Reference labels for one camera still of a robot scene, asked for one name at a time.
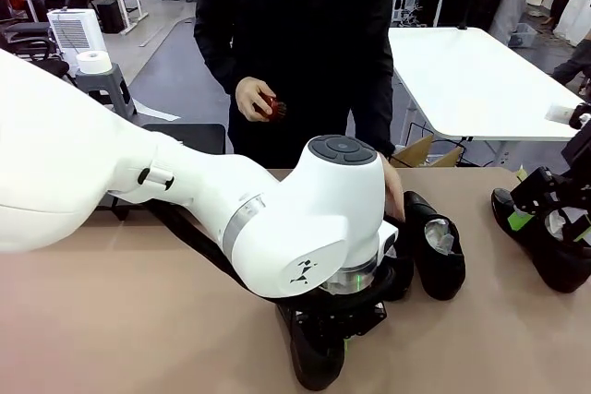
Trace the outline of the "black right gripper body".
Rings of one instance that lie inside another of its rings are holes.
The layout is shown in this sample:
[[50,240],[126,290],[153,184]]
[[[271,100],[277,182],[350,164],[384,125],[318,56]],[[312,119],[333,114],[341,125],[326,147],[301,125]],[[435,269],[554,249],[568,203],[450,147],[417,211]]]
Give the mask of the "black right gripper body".
[[555,174],[546,167],[530,173],[515,189],[514,203],[543,217],[556,209],[572,207],[590,210],[590,172],[571,168]]

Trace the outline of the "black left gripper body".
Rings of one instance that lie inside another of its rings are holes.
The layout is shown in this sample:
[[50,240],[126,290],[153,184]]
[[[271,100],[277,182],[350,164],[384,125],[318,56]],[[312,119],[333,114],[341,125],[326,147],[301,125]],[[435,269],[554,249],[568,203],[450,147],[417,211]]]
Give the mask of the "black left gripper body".
[[288,310],[288,328],[290,331],[299,328],[311,341],[336,343],[364,336],[386,318],[383,302],[329,313]]

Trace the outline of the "person's left hand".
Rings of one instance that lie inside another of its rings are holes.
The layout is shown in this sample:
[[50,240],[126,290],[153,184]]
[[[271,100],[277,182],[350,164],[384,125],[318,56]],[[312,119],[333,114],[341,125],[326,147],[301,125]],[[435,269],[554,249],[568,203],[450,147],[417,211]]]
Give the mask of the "person's left hand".
[[404,190],[400,175],[390,162],[380,155],[386,187],[385,212],[400,222],[405,222]]

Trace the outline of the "person's right hand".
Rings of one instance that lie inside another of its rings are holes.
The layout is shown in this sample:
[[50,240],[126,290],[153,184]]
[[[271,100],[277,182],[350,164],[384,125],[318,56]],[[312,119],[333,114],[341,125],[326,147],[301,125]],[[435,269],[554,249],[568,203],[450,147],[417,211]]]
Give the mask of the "person's right hand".
[[271,106],[264,96],[275,98],[268,84],[260,79],[246,77],[241,79],[235,89],[237,108],[249,122],[268,122],[272,115]]

